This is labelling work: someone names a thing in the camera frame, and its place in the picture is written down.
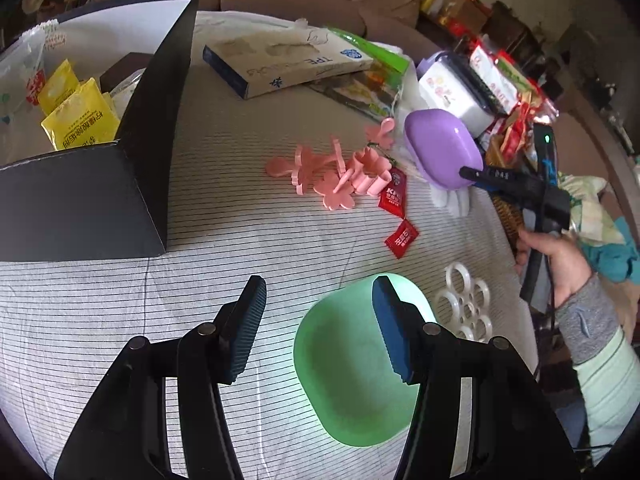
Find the kfc ketchup packet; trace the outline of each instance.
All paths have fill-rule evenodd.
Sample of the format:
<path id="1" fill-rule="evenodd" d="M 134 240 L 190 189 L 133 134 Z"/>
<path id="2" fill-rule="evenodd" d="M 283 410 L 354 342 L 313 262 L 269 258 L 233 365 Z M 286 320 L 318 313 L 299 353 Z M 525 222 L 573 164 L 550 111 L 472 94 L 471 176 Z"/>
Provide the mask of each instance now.
<path id="1" fill-rule="evenodd" d="M 378 207 L 389 211 L 392 215 L 404 218 L 406 175 L 398 168 L 391 168 L 389 173 L 391 173 L 391 182 L 380 193 Z"/>
<path id="2" fill-rule="evenodd" d="M 408 220 L 402 220 L 400 227 L 385 240 L 386 246 L 391 249 L 396 258 L 402 258 L 411 242 L 418 237 L 418 231 Z"/>

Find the gray sleeve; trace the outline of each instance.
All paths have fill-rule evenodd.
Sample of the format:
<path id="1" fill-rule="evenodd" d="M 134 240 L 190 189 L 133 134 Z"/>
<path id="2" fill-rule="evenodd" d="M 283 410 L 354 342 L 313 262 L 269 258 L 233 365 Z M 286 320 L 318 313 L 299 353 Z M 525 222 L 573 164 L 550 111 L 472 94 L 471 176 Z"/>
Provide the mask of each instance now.
<path id="1" fill-rule="evenodd" d="M 613 302 L 595 273 L 558 309 L 556 320 L 575 365 L 597 355 L 620 326 Z"/>

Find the snack bag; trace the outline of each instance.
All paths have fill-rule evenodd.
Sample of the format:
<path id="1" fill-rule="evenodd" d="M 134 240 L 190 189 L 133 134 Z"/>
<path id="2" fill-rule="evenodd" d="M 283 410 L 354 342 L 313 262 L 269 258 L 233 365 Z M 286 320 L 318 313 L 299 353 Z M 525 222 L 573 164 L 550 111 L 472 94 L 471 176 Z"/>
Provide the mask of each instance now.
<path id="1" fill-rule="evenodd" d="M 396 232 L 385 240 L 385 245 L 391 249 L 396 258 L 400 259 L 417 237 L 417 229 L 405 219 L 402 220 Z"/>
<path id="2" fill-rule="evenodd" d="M 40 108 L 46 116 L 58 108 L 80 86 L 80 82 L 71 68 L 71 63 L 65 59 L 38 94 Z"/>
<path id="3" fill-rule="evenodd" d="M 513 59 L 511 59 L 506 52 L 500 51 L 496 61 L 495 65 L 498 67 L 498 70 L 500 70 L 500 73 L 513 83 L 521 96 L 529 94 L 528 102 L 530 108 L 538 110 L 543 101 L 543 93 L 538 85 L 527 79 L 527 77 L 516 68 Z"/>
<path id="4" fill-rule="evenodd" d="M 498 70 L 494 59 L 482 48 L 480 43 L 471 54 L 469 65 L 489 87 L 504 111 L 510 114 L 518 105 L 520 97 L 518 91 L 515 85 Z"/>
<path id="5" fill-rule="evenodd" d="M 504 161 L 508 164 L 522 149 L 527 140 L 527 132 L 530 129 L 532 114 L 531 99 L 530 92 L 525 92 L 522 95 L 520 104 L 514 109 L 506 121 L 507 129 L 502 145 L 500 146 L 500 152 L 504 157 Z"/>
<path id="6" fill-rule="evenodd" d="M 79 86 L 42 121 L 56 150 L 111 142 L 119 124 L 94 78 Z"/>
<path id="7" fill-rule="evenodd" d="M 113 99 L 111 99 L 111 95 L 109 94 L 109 92 L 102 92 L 102 97 L 104 98 L 104 101 L 109 105 L 109 108 L 113 112 L 113 115 L 120 119 L 118 111 L 116 110 L 116 105 L 113 103 Z"/>
<path id="8" fill-rule="evenodd" d="M 378 207 L 389 211 L 392 215 L 404 218 L 406 175 L 399 168 L 391 168 L 389 173 L 391 173 L 391 182 L 380 193 Z"/>

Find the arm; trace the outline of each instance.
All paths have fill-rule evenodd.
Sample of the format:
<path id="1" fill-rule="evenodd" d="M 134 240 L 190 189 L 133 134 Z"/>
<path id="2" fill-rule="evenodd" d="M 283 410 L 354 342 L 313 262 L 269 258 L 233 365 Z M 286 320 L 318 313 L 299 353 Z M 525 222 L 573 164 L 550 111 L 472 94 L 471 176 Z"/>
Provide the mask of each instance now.
<path id="1" fill-rule="evenodd" d="M 591 445 L 612 445 L 640 403 L 640 362 L 596 274 L 566 300 L 557 319 L 578 374 Z M 594 464 L 606 452 L 594 449 Z"/>
<path id="2" fill-rule="evenodd" d="M 550 259 L 556 318 L 578 375 L 591 445 L 612 445 L 640 403 L 640 361 L 580 249 L 563 238 L 522 231 L 516 270 L 522 271 L 529 248 Z M 594 463 L 606 452 L 607 448 L 593 450 Z"/>

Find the metal screw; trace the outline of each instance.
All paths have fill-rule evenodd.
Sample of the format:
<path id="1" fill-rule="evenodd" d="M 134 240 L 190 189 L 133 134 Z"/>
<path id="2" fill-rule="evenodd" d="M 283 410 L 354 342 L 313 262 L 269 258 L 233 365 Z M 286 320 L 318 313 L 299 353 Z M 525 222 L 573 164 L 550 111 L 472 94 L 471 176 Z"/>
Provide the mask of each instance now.
<path id="1" fill-rule="evenodd" d="M 509 341 L 502 336 L 494 337 L 493 343 L 498 350 L 508 350 L 510 346 Z"/>
<path id="2" fill-rule="evenodd" d="M 140 350 L 146 344 L 146 338 L 141 335 L 135 336 L 129 341 L 129 348 L 132 350 Z"/>
<path id="3" fill-rule="evenodd" d="M 216 331 L 216 326 L 213 323 L 206 322 L 198 326 L 198 334 L 211 335 Z"/>
<path id="4" fill-rule="evenodd" d="M 422 330 L 428 335 L 438 335 L 440 333 L 440 325 L 437 323 L 425 323 L 422 326 Z"/>

